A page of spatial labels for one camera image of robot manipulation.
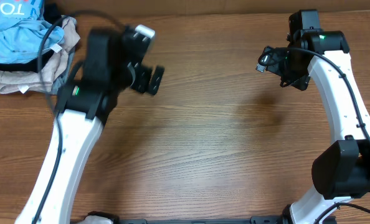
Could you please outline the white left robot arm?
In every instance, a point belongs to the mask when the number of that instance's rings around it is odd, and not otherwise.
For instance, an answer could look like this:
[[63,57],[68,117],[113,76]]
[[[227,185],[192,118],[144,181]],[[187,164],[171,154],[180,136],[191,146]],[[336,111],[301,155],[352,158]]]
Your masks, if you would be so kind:
[[85,59],[58,91],[49,148],[16,223],[70,223],[84,167],[118,95],[127,88],[149,95],[159,90],[164,67],[142,64],[155,38],[144,25],[91,30]]

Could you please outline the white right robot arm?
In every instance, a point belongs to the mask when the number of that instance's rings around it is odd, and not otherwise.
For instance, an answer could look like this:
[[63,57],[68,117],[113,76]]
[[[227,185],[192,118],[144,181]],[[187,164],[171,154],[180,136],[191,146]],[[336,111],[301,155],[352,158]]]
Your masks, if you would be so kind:
[[313,80],[328,118],[330,147],[311,168],[312,187],[287,205],[281,215],[256,216],[252,223],[335,223],[334,212],[352,207],[370,193],[370,115],[351,66],[344,34],[325,31],[318,11],[300,10],[289,17],[287,47],[266,47],[256,69],[276,74],[281,87],[306,90]]

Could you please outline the grey folded garment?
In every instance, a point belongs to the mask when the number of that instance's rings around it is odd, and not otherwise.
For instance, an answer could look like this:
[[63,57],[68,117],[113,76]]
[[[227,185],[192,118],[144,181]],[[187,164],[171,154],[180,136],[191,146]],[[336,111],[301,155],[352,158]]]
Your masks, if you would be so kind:
[[69,76],[70,68],[72,65],[72,61],[75,55],[75,47],[71,48],[68,52],[61,51],[61,57],[59,61],[59,65],[55,72],[55,80],[52,84],[50,94],[56,95],[59,88],[62,87]]

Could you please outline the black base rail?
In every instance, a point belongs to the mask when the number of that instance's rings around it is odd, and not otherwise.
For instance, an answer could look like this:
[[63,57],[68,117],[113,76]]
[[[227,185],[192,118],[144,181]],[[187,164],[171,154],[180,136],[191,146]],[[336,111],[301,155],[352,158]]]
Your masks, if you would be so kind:
[[205,219],[205,220],[120,220],[119,224],[291,224],[284,216],[254,216],[251,218]]

